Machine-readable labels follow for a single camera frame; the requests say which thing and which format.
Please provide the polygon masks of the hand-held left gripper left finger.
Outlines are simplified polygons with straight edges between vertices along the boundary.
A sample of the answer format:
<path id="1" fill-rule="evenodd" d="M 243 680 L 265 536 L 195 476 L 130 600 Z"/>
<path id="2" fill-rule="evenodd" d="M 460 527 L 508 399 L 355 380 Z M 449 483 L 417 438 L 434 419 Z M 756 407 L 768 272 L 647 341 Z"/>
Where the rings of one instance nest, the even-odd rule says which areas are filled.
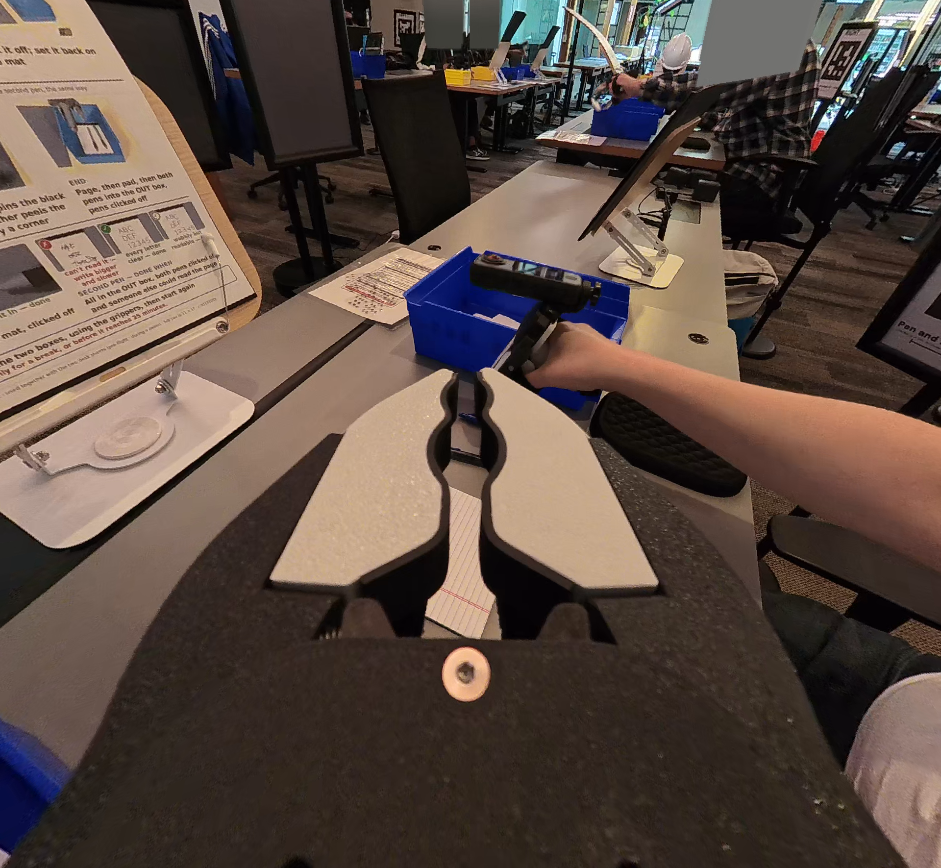
<path id="1" fill-rule="evenodd" d="M 459 378 L 439 370 L 347 427 L 269 575 L 277 590 L 380 603 L 419 638 L 449 565 L 451 430 Z"/>

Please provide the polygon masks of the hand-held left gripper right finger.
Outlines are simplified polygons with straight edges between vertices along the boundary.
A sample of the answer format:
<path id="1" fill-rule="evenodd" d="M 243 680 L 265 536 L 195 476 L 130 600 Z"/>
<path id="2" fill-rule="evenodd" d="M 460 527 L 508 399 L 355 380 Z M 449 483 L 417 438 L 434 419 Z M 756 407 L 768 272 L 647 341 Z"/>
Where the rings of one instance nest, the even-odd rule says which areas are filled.
<path id="1" fill-rule="evenodd" d="M 502 639 L 535 639 L 552 610 L 656 595 L 659 580 L 582 428 L 493 368 L 477 374 L 488 475 L 480 565 Z"/>

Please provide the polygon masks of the white lined notepad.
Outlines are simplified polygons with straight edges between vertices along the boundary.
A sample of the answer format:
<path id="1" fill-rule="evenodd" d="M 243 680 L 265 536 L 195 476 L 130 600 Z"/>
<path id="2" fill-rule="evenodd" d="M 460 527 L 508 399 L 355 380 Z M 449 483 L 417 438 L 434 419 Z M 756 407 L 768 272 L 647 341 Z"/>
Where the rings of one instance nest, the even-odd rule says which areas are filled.
<path id="1" fill-rule="evenodd" d="M 425 618 L 464 639 L 480 639 L 495 596 L 480 567 L 481 501 L 450 489 L 449 565 L 445 580 L 427 604 Z"/>

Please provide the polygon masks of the person's right hand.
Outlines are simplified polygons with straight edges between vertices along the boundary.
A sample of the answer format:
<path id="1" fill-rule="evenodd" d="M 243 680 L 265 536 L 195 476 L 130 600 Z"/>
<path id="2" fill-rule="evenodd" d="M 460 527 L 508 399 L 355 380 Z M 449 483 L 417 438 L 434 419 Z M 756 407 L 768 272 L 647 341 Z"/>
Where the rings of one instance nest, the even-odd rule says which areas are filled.
<path id="1" fill-rule="evenodd" d="M 612 380 L 625 351 L 588 325 L 563 321 L 539 354 L 541 363 L 533 356 L 532 368 L 523 373 L 533 388 L 594 392 Z"/>

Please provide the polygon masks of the black wrist rest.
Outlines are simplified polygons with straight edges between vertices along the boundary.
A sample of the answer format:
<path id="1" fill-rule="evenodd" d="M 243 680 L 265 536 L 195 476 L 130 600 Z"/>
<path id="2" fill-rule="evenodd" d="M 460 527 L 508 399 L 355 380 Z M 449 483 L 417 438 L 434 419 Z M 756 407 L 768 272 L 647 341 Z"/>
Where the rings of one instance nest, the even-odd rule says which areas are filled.
<path id="1" fill-rule="evenodd" d="M 741 470 L 645 405 L 617 393 L 601 398 L 589 433 L 633 467 L 700 495 L 731 498 L 747 484 Z"/>

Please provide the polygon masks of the wooden desk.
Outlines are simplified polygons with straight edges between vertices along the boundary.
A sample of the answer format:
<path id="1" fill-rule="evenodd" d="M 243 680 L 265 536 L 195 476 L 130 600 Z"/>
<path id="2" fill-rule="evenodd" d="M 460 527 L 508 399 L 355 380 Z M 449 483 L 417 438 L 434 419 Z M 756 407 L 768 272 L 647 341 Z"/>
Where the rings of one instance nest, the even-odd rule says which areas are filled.
<path id="1" fill-rule="evenodd" d="M 601 162 L 596 165 L 621 170 L 630 168 L 633 161 L 640 158 L 648 145 L 654 142 L 653 139 L 638 142 L 594 136 L 589 132 L 592 116 L 592 111 L 585 111 L 563 125 L 541 133 L 535 138 L 536 142 L 554 150 L 558 158 L 599 158 Z M 706 148 L 680 145 L 666 163 L 688 169 L 722 171 L 725 164 L 723 146 L 717 144 L 712 136 L 703 136 L 701 139 L 708 144 Z"/>

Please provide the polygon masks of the printed paper sheet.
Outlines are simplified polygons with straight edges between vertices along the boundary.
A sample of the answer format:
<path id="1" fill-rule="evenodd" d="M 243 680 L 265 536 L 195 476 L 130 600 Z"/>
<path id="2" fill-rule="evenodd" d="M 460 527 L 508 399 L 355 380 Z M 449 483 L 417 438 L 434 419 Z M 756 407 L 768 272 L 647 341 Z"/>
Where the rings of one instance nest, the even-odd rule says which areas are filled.
<path id="1" fill-rule="evenodd" d="M 407 319 L 406 293 L 443 263 L 430 254 L 396 247 L 305 294 L 362 321 L 394 327 Z"/>

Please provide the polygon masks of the dark document stand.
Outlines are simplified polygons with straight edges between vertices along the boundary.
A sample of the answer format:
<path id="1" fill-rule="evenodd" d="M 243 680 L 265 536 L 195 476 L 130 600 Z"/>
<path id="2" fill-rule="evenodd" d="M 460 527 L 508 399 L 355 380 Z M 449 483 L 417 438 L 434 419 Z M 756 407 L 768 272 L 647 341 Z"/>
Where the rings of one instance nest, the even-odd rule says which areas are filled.
<path id="1" fill-rule="evenodd" d="M 582 230 L 579 241 L 602 236 L 614 242 L 615 248 L 599 265 L 604 274 L 655 289 L 667 288 L 676 278 L 684 261 L 665 243 L 672 204 L 666 203 L 665 213 L 652 225 L 641 216 L 639 206 L 630 203 L 630 197 L 637 184 L 652 183 L 723 89 L 723 84 L 717 84 L 689 95 Z"/>

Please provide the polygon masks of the black power box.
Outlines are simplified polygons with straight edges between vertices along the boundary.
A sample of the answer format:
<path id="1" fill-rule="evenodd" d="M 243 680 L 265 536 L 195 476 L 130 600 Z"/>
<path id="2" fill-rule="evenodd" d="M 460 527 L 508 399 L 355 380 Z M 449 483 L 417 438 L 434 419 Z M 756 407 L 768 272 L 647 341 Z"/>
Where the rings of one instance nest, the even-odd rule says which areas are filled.
<path id="1" fill-rule="evenodd" d="M 652 182 L 655 194 L 668 206 L 679 202 L 714 203 L 720 192 L 720 182 L 709 173 L 682 168 L 669 168 Z"/>

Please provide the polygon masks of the white lined waste bin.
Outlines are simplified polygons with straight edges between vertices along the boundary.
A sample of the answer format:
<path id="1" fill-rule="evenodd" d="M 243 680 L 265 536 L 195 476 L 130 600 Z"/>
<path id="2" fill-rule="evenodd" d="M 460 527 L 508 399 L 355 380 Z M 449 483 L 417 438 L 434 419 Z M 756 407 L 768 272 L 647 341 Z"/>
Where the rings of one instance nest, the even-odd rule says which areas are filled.
<path id="1" fill-rule="evenodd" d="M 774 268 L 747 250 L 723 250 L 725 309 L 728 327 L 736 336 L 737 352 L 745 342 L 778 286 Z"/>

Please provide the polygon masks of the black floor stand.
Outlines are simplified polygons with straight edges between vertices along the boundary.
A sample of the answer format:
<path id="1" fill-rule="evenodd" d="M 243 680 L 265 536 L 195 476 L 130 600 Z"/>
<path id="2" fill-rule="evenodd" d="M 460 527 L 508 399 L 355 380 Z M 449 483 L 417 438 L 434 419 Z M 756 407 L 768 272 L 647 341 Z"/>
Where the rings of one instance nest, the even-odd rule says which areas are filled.
<path id="1" fill-rule="evenodd" d="M 765 326 L 781 307 L 786 294 L 794 281 L 817 249 L 818 245 L 832 230 L 833 218 L 821 221 L 813 226 L 811 234 L 805 241 L 795 241 L 799 255 L 785 278 L 779 282 L 775 291 L 771 293 L 754 327 L 748 333 L 741 352 L 742 357 L 751 360 L 769 360 L 776 354 L 776 345 L 764 332 Z"/>

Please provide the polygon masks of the person's dark trousers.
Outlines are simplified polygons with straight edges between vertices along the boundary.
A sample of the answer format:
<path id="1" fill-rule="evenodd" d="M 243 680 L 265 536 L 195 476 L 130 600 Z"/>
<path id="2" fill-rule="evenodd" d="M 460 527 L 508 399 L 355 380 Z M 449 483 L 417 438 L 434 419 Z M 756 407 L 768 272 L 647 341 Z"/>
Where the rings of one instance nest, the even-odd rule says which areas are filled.
<path id="1" fill-rule="evenodd" d="M 783 592 L 759 563 L 762 604 L 801 680 L 834 756 L 845 766 L 873 705 L 884 749 L 923 745 L 939 759 L 938 656 L 903 639 L 849 619 L 834 608 Z"/>

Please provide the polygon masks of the black framed board on easel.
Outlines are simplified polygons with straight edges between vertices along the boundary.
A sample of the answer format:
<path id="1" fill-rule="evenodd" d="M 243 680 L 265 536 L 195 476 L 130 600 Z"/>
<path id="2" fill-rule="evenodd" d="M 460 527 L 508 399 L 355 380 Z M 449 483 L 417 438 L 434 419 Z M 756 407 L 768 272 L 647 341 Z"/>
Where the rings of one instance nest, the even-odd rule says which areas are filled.
<path id="1" fill-rule="evenodd" d="M 292 297 L 334 274 L 318 165 L 363 154 L 343 0 L 219 0 L 259 153 L 278 174 L 299 256 L 273 272 Z"/>
<path id="2" fill-rule="evenodd" d="M 131 73 L 162 101 L 206 173 L 231 158 L 189 0 L 85 0 Z"/>

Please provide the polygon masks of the printed instruction sheet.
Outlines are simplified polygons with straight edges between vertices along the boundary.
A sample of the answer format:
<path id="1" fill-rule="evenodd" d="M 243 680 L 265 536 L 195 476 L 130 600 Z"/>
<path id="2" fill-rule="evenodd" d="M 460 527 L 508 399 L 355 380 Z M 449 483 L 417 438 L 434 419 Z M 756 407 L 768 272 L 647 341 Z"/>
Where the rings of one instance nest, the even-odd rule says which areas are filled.
<path id="1" fill-rule="evenodd" d="M 256 279 L 85 0 L 2 0 L 1 409 L 229 330 Z"/>

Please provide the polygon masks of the person's white shirt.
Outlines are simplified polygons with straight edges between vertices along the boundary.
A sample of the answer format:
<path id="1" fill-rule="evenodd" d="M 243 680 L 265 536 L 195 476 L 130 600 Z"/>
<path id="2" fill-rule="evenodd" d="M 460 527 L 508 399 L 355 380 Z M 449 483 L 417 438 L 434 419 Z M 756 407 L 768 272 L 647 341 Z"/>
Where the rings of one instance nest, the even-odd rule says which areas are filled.
<path id="1" fill-rule="evenodd" d="M 864 715 L 845 774 L 910 867 L 940 865 L 940 674 L 890 686 Z"/>

